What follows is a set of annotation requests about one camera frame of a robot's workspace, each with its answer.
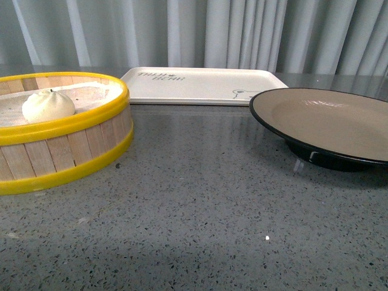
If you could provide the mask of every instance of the plate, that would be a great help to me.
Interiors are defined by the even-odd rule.
[[[121,78],[131,104],[248,106],[256,94],[287,88],[263,70],[138,67]]]
[[[388,165],[388,102],[330,90],[276,89],[254,96],[250,111],[293,152],[319,166]],[[344,164],[335,165],[336,159]]]

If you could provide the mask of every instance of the bamboo steamer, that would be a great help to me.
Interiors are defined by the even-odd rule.
[[[126,151],[133,138],[133,123],[129,91],[118,78],[85,72],[9,76],[0,78],[0,98],[4,101],[18,92],[85,82],[117,88],[120,94],[65,118],[0,126],[0,195],[33,192],[74,181],[107,166]],[[88,102],[89,97],[92,96],[82,97],[83,101]],[[0,102],[0,113],[11,110],[4,104]]]

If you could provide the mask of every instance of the beige plate surface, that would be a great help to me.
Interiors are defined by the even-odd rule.
[[[388,162],[388,102],[318,89],[254,97],[255,118],[278,135],[355,159]]]

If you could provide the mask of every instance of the plate rim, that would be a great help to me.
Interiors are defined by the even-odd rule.
[[[344,94],[360,96],[360,97],[369,98],[369,99],[372,99],[372,100],[388,103],[387,101],[376,99],[376,98],[373,98],[373,97],[368,97],[368,96],[354,94],[354,93],[349,93],[349,92],[342,92],[342,91],[337,91],[337,90],[315,89],[315,88],[307,88],[307,87],[277,88],[277,89],[271,89],[271,90],[263,91],[261,93],[256,94],[254,97],[252,97],[251,100],[249,101],[249,110],[250,110],[251,114],[253,115],[253,117],[255,117],[255,119],[261,125],[263,125],[265,128],[269,129],[271,132],[275,133],[276,135],[280,136],[281,138],[285,139],[286,141],[294,142],[298,146],[304,147],[305,149],[309,149],[311,151],[322,153],[322,154],[325,154],[325,155],[329,155],[331,157],[339,158],[339,159],[342,159],[342,160],[345,160],[345,161],[360,162],[360,163],[363,163],[363,164],[375,165],[375,166],[388,166],[388,160],[385,161],[385,160],[378,160],[378,159],[363,158],[363,157],[360,157],[360,156],[347,155],[347,154],[344,154],[344,153],[335,152],[333,150],[327,150],[327,149],[324,149],[322,147],[318,147],[316,145],[309,144],[308,142],[304,142],[304,141],[301,141],[301,140],[299,140],[297,138],[294,138],[294,137],[292,137],[290,135],[287,135],[287,134],[283,133],[281,130],[275,128],[274,126],[270,125],[268,122],[263,120],[259,116],[259,114],[257,114],[257,112],[255,111],[255,109],[253,107],[253,102],[255,101],[255,99],[257,97],[259,97],[259,95],[265,94],[267,92],[275,91],[275,90],[300,90],[300,89],[307,89],[307,90],[312,90],[312,91],[320,90],[320,91],[330,91],[330,92],[344,93]]]

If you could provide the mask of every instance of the cartoon bear print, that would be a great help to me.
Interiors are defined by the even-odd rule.
[[[252,97],[254,97],[256,94],[261,93],[260,91],[247,91],[242,89],[233,90],[233,93],[236,94],[236,96],[233,97],[233,99],[243,99],[243,100],[250,100]]]

